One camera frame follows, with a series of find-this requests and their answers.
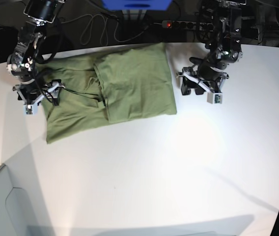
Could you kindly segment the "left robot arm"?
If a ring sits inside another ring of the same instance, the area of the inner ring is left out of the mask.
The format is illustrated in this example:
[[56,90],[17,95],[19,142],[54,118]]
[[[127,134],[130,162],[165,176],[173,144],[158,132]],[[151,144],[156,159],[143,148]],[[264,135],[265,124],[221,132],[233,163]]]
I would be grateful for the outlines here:
[[[177,73],[182,80],[181,93],[207,94],[207,101],[220,104],[227,65],[242,56],[242,9],[238,3],[208,0],[201,3],[194,26],[197,39],[208,49],[206,57],[191,57],[189,67]],[[129,48],[98,58],[87,69],[69,66],[78,64],[78,57],[54,62],[50,80],[61,79],[65,89],[92,102],[101,101],[107,108],[126,111],[174,108],[171,74],[163,43]]]

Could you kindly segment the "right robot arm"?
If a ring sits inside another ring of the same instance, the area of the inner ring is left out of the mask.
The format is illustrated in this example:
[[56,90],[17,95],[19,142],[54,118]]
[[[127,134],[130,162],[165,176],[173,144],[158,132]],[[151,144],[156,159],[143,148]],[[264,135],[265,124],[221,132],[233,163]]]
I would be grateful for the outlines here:
[[[63,0],[31,0],[24,9],[29,20],[21,28],[17,44],[7,59],[7,70],[20,83],[13,87],[18,99],[23,101],[27,113],[47,100],[53,106],[59,105],[59,93],[64,87],[60,80],[46,83],[44,73],[37,71],[37,64],[51,62],[64,40],[62,22],[57,18],[65,2]],[[46,24],[56,23],[59,31],[58,43],[49,58],[43,59],[40,45],[46,38]]]

